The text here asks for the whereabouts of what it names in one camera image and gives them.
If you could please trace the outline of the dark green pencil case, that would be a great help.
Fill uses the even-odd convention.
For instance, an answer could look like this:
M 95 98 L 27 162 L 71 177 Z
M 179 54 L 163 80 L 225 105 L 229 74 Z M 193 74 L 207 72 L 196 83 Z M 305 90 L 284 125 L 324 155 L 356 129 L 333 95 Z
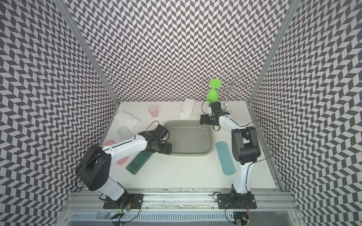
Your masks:
M 153 153 L 147 150 L 139 152 L 135 156 L 135 158 L 128 164 L 126 169 L 131 174 L 136 175 L 152 155 Z

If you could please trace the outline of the grey plastic storage box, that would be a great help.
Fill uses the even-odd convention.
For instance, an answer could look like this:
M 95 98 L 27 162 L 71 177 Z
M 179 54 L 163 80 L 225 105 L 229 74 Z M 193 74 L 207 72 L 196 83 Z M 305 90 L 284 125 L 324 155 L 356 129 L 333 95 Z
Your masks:
M 168 121 L 164 127 L 170 132 L 168 143 L 172 144 L 171 155 L 204 156 L 213 149 L 212 128 L 195 120 Z

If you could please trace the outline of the light teal pencil case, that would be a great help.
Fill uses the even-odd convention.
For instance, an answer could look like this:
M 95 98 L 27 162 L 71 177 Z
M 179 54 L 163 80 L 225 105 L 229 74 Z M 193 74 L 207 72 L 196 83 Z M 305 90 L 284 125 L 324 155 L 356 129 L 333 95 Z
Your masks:
M 231 176 L 235 174 L 236 169 L 234 167 L 227 143 L 224 141 L 217 142 L 216 150 L 218 153 L 218 158 L 220 161 L 223 174 L 226 176 Z

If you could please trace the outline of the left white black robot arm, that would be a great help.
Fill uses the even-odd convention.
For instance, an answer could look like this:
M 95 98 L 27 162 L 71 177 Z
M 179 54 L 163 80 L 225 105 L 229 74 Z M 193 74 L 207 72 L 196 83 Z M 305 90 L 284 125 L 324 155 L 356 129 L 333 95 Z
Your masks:
M 112 165 L 137 152 L 148 151 L 170 155 L 170 132 L 162 125 L 114 145 L 91 146 L 77 166 L 75 173 L 90 191 L 99 191 L 112 201 L 118 201 L 126 193 L 125 188 L 109 175 Z

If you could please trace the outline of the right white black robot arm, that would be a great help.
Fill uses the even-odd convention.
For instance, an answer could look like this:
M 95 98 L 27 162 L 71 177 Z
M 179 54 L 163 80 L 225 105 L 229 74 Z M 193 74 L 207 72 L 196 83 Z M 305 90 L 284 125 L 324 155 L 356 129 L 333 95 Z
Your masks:
M 230 113 L 222 109 L 220 102 L 207 100 L 211 113 L 200 116 L 201 125 L 224 128 L 231 135 L 232 156 L 237 163 L 236 178 L 232 183 L 230 198 L 233 206 L 242 207 L 252 202 L 250 192 L 251 173 L 255 163 L 261 156 L 257 131 L 253 126 L 240 125 Z

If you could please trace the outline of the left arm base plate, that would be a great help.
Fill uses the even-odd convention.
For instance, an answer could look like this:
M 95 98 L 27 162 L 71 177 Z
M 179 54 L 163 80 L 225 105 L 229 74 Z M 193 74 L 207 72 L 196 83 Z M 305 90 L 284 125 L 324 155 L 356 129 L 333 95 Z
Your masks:
M 140 209 L 143 203 L 144 194 L 123 194 L 117 201 L 106 197 L 103 209 L 125 209 L 127 204 L 130 204 L 132 210 Z

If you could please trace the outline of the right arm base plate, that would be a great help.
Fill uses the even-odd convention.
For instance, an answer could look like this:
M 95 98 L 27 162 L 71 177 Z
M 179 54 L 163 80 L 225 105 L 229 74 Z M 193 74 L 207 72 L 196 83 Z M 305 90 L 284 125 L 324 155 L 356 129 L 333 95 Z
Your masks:
M 256 200 L 252 193 L 246 194 L 217 194 L 218 208 L 225 209 L 257 209 Z

